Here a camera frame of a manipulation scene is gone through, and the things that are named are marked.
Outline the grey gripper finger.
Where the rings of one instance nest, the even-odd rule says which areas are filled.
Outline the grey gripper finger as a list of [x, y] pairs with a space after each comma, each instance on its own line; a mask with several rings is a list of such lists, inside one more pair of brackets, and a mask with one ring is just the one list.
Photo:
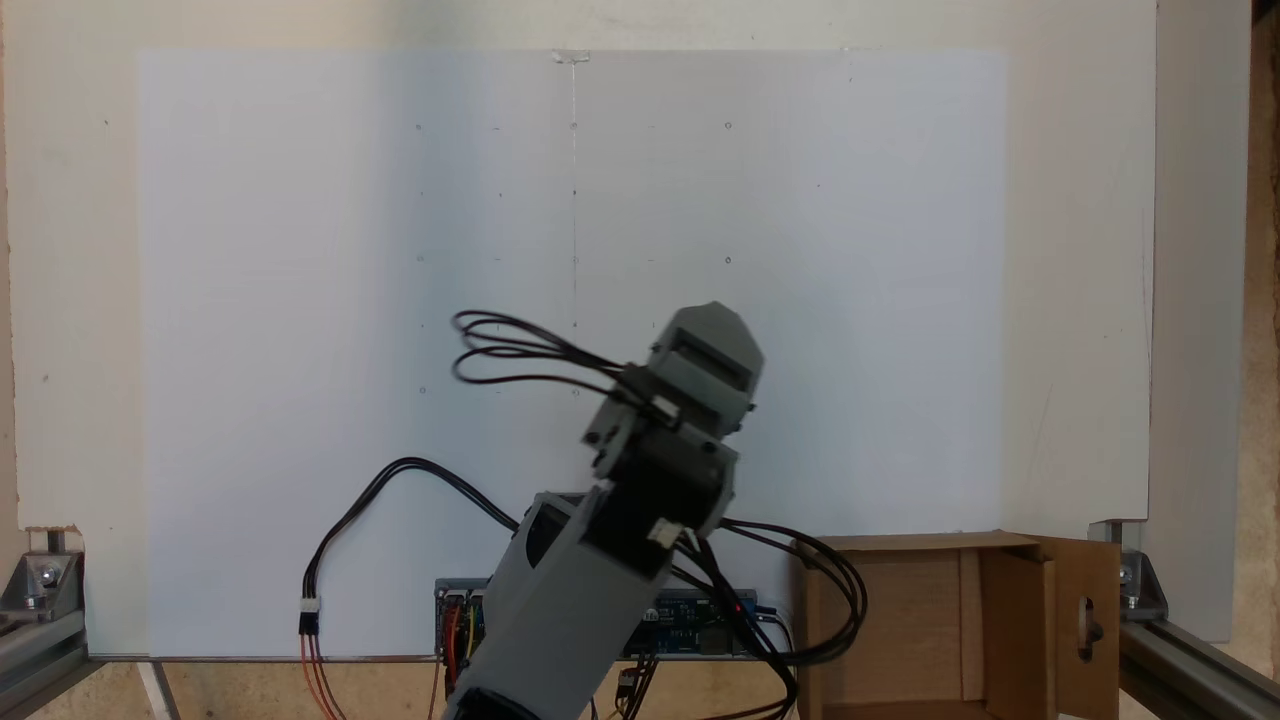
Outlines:
[[675, 351], [724, 361], [739, 350], [739, 314], [719, 302], [681, 307], [675, 314]]
[[717, 322], [716, 350], [732, 368], [739, 389], [755, 389], [764, 369], [760, 346], [741, 318], [721, 318]]

